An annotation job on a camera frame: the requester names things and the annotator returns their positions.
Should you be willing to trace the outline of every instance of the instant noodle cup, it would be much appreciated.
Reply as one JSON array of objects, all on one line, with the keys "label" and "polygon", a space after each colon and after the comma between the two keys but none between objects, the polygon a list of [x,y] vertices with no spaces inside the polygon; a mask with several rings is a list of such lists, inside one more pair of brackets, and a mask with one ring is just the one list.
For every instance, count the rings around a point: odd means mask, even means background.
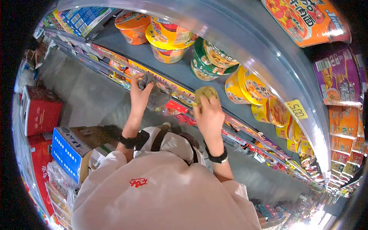
[{"label": "instant noodle cup", "polygon": [[242,68],[238,68],[238,70],[229,77],[225,82],[225,92],[227,98],[235,104],[256,104],[262,105],[267,100],[259,100],[257,98],[252,97],[252,95],[248,92],[247,88],[244,85],[244,78]]},{"label": "instant noodle cup", "polygon": [[152,26],[149,25],[146,30],[146,38],[151,44],[153,56],[160,62],[171,64],[178,62],[184,56],[184,53],[187,51],[188,47],[194,43],[197,36],[194,35],[192,39],[185,44],[168,45],[156,39],[153,35]]},{"label": "instant noodle cup", "polygon": [[332,151],[331,161],[336,162],[338,164],[343,164],[344,166],[347,163],[349,156],[340,152]]},{"label": "instant noodle cup", "polygon": [[151,22],[150,16],[131,10],[121,11],[115,18],[115,26],[131,45],[147,42],[146,29]]},{"label": "instant noodle cup", "polygon": [[367,144],[364,141],[363,137],[358,137],[353,144],[352,150],[353,152],[357,152],[360,154],[364,154],[367,151]]},{"label": "instant noodle cup", "polygon": [[152,33],[156,40],[166,45],[182,45],[191,40],[193,33],[163,18],[151,17]]},{"label": "instant noodle cup", "polygon": [[353,142],[354,141],[352,139],[332,136],[331,150],[350,155]]},{"label": "instant noodle cup", "polygon": [[220,68],[213,65],[207,58],[203,49],[203,38],[197,38],[194,42],[191,67],[194,75],[202,81],[212,81],[220,76],[232,75],[239,65],[230,68]]},{"label": "instant noodle cup", "polygon": [[295,143],[299,143],[300,139],[297,135],[295,135],[295,125],[293,117],[289,114],[289,119],[284,127],[276,127],[277,136],[294,141]]},{"label": "instant noodle cup", "polygon": [[300,151],[300,148],[301,148],[300,145],[301,145],[301,141],[299,143],[295,143],[292,140],[287,140],[286,141],[287,149],[290,150],[290,151],[292,151],[292,152],[295,152],[295,153],[301,153],[301,151]]},{"label": "instant noodle cup", "polygon": [[358,109],[345,106],[329,106],[330,134],[355,139],[358,130]]},{"label": "instant noodle cup", "polygon": [[290,116],[287,108],[277,98],[270,98],[268,104],[270,108],[271,123],[279,127],[284,127]]},{"label": "instant noodle cup", "polygon": [[243,66],[244,82],[247,90],[253,97],[258,99],[275,98],[273,93],[266,87],[266,85],[260,81],[251,71],[247,70]]},{"label": "instant noodle cup", "polygon": [[294,132],[295,132],[295,136],[297,138],[299,138],[301,141],[308,141],[308,139],[305,136],[304,132],[301,130],[300,126],[296,122],[295,122],[295,126],[294,126]]},{"label": "instant noodle cup", "polygon": [[231,66],[239,64],[237,60],[206,40],[203,40],[203,48],[209,61],[217,67],[230,68]]},{"label": "instant noodle cup", "polygon": [[262,0],[263,5],[300,47],[351,42],[350,30],[328,1]]},{"label": "instant noodle cup", "polygon": [[363,86],[353,57],[348,45],[341,45],[313,62],[325,105],[362,107]]}]

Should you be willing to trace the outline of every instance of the plastic wrap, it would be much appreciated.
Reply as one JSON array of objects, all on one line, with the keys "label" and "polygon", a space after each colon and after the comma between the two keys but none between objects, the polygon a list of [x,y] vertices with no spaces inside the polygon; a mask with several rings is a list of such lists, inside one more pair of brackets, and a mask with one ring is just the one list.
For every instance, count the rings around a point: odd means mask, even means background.
[{"label": "plastic wrap", "polygon": [[50,182],[52,182],[57,190],[66,198],[66,204],[71,209],[76,198],[75,191],[79,189],[79,185],[64,172],[56,161],[47,164],[47,174],[49,175]]}]

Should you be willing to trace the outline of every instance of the price tag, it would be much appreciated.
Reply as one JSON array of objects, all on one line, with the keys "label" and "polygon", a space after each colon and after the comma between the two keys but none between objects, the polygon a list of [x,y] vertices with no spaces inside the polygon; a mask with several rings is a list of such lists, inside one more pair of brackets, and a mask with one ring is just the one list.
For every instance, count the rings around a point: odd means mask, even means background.
[{"label": "price tag", "polygon": [[98,60],[98,57],[97,57],[96,55],[93,55],[93,54],[89,53],[89,54],[88,54],[88,56],[89,56],[90,58],[92,58],[93,60],[95,60],[95,61],[99,61],[99,60]]},{"label": "price tag", "polygon": [[303,106],[300,104],[299,100],[292,100],[290,102],[285,102],[285,105],[290,111],[290,113],[294,114],[294,116],[297,117],[299,120],[308,118],[308,115],[305,112]]}]

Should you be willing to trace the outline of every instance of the grey floor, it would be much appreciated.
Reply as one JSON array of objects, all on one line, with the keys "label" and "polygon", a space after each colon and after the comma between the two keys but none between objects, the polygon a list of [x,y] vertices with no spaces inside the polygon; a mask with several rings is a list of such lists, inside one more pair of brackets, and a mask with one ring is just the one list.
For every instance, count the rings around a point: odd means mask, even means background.
[{"label": "grey floor", "polygon": [[[130,95],[126,89],[60,50],[55,50],[44,60],[39,74],[46,87],[54,90],[65,102],[61,126],[114,124],[123,128],[131,106]],[[160,112],[146,110],[141,127],[158,126],[165,121],[180,125],[183,131],[202,143],[202,135],[196,128],[178,124],[176,118],[164,116]],[[283,200],[296,201],[301,193],[309,192],[304,183],[283,172],[275,171],[248,155],[234,151],[230,146],[228,153],[234,177],[246,185],[250,199],[274,204]]]}]

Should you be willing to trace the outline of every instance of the hand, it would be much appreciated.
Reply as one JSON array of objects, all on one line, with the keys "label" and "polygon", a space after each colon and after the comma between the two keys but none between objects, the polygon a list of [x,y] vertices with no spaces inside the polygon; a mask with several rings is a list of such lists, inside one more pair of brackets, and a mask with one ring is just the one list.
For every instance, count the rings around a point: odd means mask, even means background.
[{"label": "hand", "polygon": [[130,87],[130,100],[132,108],[130,115],[143,117],[143,112],[147,107],[148,97],[153,88],[153,82],[149,83],[144,90],[138,87],[138,78],[143,77],[144,74],[136,74],[132,76],[132,86]]},{"label": "hand", "polygon": [[204,95],[201,95],[199,100],[201,104],[193,108],[195,121],[211,155],[221,156],[224,153],[221,129],[225,114],[220,101],[215,96],[211,96],[208,100]]}]

